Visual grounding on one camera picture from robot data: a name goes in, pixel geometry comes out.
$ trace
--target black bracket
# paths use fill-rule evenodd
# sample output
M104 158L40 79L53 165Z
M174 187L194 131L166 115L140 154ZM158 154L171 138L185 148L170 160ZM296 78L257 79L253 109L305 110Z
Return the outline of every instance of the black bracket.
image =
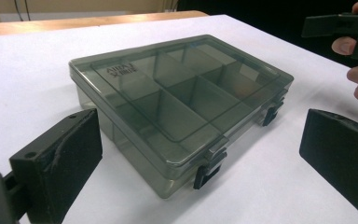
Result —
M226 138L223 138L219 143L225 144L227 142ZM220 167L224 158L227 156L226 148L222 147L217 150L210 150L210 153L207 153L206 159L207 164L204 164L199 167L196 174L196 179L194 181L194 189L200 189L206 182L208 182L214 175L219 172Z
M32 223L62 223L102 153L95 109L57 123L9 159L12 172L0 174L0 223L25 213Z
M279 109L283 105L284 96L288 92L287 89L283 89L272 101L271 106L267 110L267 114L264 117L262 126L268 126L278 115Z
M311 109L299 153L358 209L358 123Z
M305 19L303 37L324 35L356 35L357 44L351 57L358 59L358 14L342 13Z

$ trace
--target clear plastic organizer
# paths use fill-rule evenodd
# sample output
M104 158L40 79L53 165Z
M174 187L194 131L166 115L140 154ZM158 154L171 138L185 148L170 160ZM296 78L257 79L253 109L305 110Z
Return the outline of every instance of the clear plastic organizer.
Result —
M268 125L293 77L210 35L70 62L83 108L161 198L199 189L227 147Z

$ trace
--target wooden table edge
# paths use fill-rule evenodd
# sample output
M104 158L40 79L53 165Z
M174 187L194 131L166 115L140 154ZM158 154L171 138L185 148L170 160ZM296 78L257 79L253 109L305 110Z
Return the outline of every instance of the wooden table edge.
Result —
M89 26L121 24L141 21L166 21L195 17L205 17L207 14L201 11L177 11L147 14L133 14L111 17L90 17L52 21L13 21L0 22L0 35L25 34L52 30L62 30Z

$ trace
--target transparent gray lid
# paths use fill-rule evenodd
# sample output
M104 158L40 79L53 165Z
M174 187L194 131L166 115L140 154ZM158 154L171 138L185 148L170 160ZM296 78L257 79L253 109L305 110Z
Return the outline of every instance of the transparent gray lid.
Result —
M236 124L293 81L210 35L70 65L76 84L147 158L174 166L225 143Z

